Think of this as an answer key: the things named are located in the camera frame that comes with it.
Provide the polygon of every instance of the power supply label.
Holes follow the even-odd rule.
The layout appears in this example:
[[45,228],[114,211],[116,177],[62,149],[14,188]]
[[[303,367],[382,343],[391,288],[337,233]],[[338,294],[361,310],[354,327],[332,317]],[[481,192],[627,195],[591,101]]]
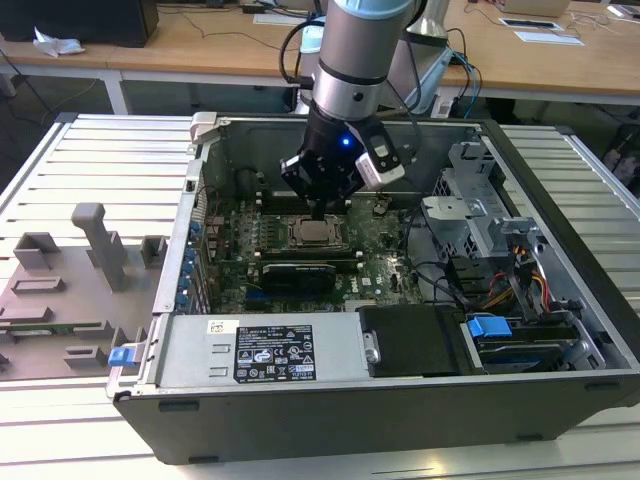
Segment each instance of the power supply label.
[[311,325],[239,327],[233,378],[238,383],[315,380]]

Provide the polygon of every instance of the floor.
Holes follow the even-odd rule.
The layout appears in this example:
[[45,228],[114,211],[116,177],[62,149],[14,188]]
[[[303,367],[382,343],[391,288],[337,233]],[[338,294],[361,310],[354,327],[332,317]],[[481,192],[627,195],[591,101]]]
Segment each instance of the floor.
[[[99,81],[30,77],[29,82],[56,112],[111,113],[106,90]],[[191,115],[194,112],[188,88],[184,84],[127,82],[125,88],[136,114]],[[13,99],[3,101],[0,98],[0,191],[54,120],[52,116],[45,115],[45,108],[27,84],[19,83],[17,92]],[[198,93],[200,109],[203,110],[246,113],[288,111],[285,98],[288,98],[289,93],[283,88],[199,85]],[[71,99],[63,106],[56,108],[69,98]],[[515,114],[524,123],[531,123],[539,104],[519,101]],[[610,112],[621,115],[630,110],[626,107],[609,107]],[[474,106],[472,118],[488,116],[484,101],[479,101]],[[571,127],[596,155],[601,156],[607,150],[620,122],[590,106],[553,103],[542,124]]]

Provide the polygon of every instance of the white sticker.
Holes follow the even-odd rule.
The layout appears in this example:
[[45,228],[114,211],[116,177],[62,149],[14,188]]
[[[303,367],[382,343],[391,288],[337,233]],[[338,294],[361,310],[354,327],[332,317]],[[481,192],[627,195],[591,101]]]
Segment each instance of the white sticker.
[[49,330],[12,330],[14,337],[37,337],[39,335],[53,335]]
[[207,333],[209,335],[236,333],[238,325],[240,325],[240,320],[209,320]]

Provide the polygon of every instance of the motherboard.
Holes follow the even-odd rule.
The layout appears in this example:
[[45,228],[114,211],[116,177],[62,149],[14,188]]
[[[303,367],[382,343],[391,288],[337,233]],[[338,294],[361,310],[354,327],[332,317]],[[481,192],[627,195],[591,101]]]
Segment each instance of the motherboard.
[[311,219],[296,199],[210,204],[211,313],[342,312],[422,301],[401,248],[406,210],[390,198],[354,197],[323,220]]

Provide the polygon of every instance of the robotic arm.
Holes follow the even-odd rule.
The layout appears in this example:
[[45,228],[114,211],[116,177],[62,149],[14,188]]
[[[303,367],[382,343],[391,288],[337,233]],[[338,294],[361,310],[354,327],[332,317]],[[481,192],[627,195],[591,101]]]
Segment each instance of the robotic arm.
[[401,178],[415,155],[393,145],[376,112],[398,39],[426,3],[330,0],[307,130],[298,154],[281,165],[314,219],[364,186]]

